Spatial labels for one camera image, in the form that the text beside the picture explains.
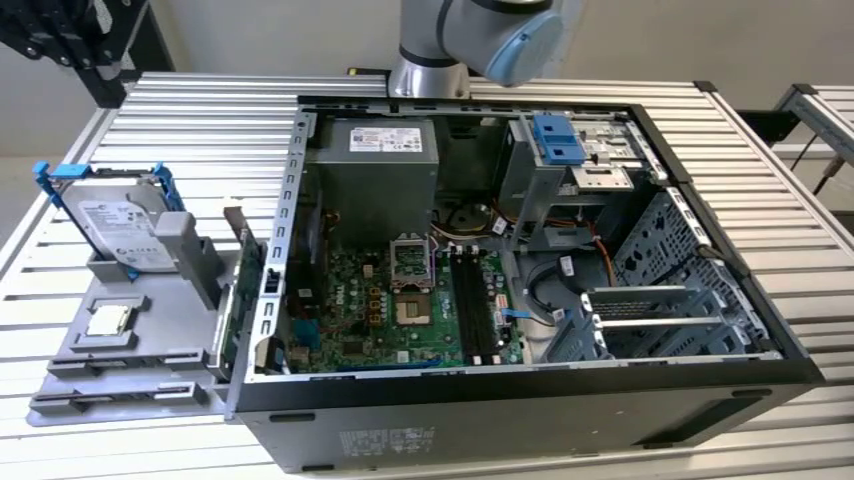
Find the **motherboard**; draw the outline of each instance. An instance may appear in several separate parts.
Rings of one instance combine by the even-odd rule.
[[[455,278],[456,257],[451,250],[427,250],[427,255],[427,263],[420,266],[423,252],[410,244],[395,248],[394,243],[390,249],[340,249],[331,253],[320,314],[318,318],[292,320],[292,371],[355,372],[522,363],[515,320],[502,314],[511,305],[498,254],[482,251],[472,256],[480,276],[474,283],[482,285],[483,296],[475,299],[482,312],[471,314],[480,315],[478,318],[488,315],[475,327],[470,318],[460,318],[458,299],[459,287],[470,289],[460,282],[472,283],[471,279]],[[395,268],[403,277],[419,278],[418,285],[403,285]],[[471,308],[471,300],[463,302],[463,308]],[[488,356],[472,355],[479,351],[488,352]]]

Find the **blue drive latch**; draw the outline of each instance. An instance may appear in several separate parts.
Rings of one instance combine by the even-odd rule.
[[[534,115],[531,120],[546,165],[583,164],[587,152],[578,141],[570,119],[565,115]]]

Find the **aluminum workbench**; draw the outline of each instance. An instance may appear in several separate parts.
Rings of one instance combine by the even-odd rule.
[[[854,87],[795,84],[775,109],[793,112],[842,159],[854,165]]]
[[[304,93],[382,96],[384,79],[147,74],[122,109],[95,114],[65,162],[167,162],[199,234],[234,247],[222,198],[243,199],[268,236]],[[543,80],[506,90],[474,80],[472,97],[643,104],[830,383],[693,450],[335,475],[854,478],[854,239],[718,93],[693,83]],[[27,425],[28,396],[90,284],[88,253],[43,195],[0,252],[0,478],[284,478],[248,430],[219,416]]]

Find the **sticker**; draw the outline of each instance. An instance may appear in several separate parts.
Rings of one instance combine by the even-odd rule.
[[[174,269],[170,251],[158,237],[148,213],[131,202],[83,200],[78,203],[87,224],[119,262],[146,272]]]
[[[391,428],[382,430],[350,430],[339,432],[342,449],[347,457],[430,453],[435,427]]]
[[[495,220],[495,223],[492,224],[492,232],[495,232],[495,235],[501,235],[505,233],[506,228],[507,220],[505,220],[502,217],[498,217],[498,220]]]
[[[573,267],[573,257],[566,255],[561,257],[561,270],[563,271],[565,277],[571,277],[575,275],[575,268]]]
[[[350,131],[351,152],[420,152],[419,128],[354,128]]]

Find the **ram slot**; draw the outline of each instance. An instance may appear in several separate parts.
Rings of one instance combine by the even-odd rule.
[[[451,279],[466,361],[474,365],[490,364],[492,355],[498,354],[498,346],[476,252],[466,250],[451,255]]]

